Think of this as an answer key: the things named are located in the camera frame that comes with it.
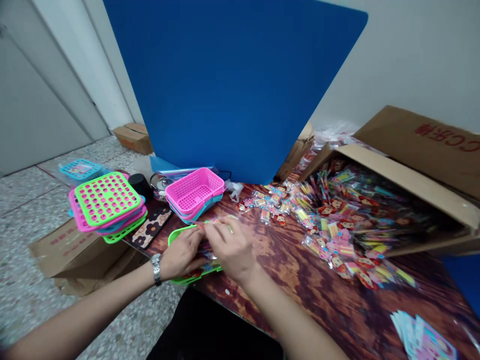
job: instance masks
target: phone case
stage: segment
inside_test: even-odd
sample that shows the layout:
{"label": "phone case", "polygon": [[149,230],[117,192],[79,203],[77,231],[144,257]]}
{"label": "phone case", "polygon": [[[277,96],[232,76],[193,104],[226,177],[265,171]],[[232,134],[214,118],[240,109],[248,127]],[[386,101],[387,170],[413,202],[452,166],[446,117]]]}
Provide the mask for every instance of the phone case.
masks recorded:
{"label": "phone case", "polygon": [[146,221],[133,234],[131,244],[142,250],[148,248],[171,215],[172,210],[167,204],[162,204],[151,213],[149,212]]}

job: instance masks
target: wristwatch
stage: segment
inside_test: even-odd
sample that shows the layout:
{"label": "wristwatch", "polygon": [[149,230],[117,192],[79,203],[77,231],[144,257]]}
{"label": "wristwatch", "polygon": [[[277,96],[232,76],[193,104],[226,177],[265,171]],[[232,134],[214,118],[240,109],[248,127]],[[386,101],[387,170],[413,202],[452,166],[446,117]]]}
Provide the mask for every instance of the wristwatch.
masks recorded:
{"label": "wristwatch", "polygon": [[155,279],[155,285],[160,286],[162,279],[160,278],[160,258],[161,254],[155,254],[151,257],[150,262],[153,265],[153,278]]}

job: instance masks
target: tile floor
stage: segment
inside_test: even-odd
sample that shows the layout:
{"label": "tile floor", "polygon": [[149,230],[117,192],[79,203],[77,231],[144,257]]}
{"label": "tile floor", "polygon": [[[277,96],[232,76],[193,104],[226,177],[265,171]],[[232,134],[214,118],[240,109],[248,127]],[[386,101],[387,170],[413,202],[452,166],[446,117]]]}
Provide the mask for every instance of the tile floor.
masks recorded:
{"label": "tile floor", "polygon": [[[68,220],[69,187],[59,164],[83,158],[130,173],[143,157],[114,136],[0,179],[0,345],[14,343],[75,303],[45,279],[28,245]],[[25,226],[22,217],[30,221]],[[79,359],[145,359],[170,322],[184,288],[165,283],[145,292],[105,329]]]}

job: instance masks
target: stack of cards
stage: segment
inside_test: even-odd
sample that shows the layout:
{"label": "stack of cards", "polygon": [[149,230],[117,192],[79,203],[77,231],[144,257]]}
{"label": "stack of cards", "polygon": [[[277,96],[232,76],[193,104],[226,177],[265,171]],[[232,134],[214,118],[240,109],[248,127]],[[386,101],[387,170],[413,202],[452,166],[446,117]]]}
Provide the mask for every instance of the stack of cards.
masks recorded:
{"label": "stack of cards", "polygon": [[390,317],[410,360],[457,359],[457,350],[420,316],[397,311]]}

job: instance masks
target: table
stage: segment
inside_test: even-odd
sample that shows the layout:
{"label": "table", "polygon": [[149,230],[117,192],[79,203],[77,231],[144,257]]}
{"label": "table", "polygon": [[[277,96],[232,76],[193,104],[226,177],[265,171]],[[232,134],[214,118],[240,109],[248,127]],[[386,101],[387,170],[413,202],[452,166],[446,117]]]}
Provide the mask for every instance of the table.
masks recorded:
{"label": "table", "polygon": [[[253,190],[266,193],[259,185],[244,186],[242,200]],[[399,286],[371,291],[344,283],[325,262],[304,248],[301,241],[305,230],[291,216],[286,217],[285,227],[263,225],[258,208],[239,215],[225,194],[199,221],[227,214],[238,216],[253,237],[254,254],[265,271],[332,336],[350,359],[407,359],[390,319],[390,314],[397,310],[422,316],[456,347],[460,359],[480,359],[479,351],[462,328],[465,326],[480,341],[480,321],[438,259],[426,253],[395,257],[392,262],[415,277],[419,290]],[[152,256],[165,251],[169,234],[185,226],[173,215],[145,253]],[[274,336],[257,307],[223,272],[209,274],[194,286]]]}

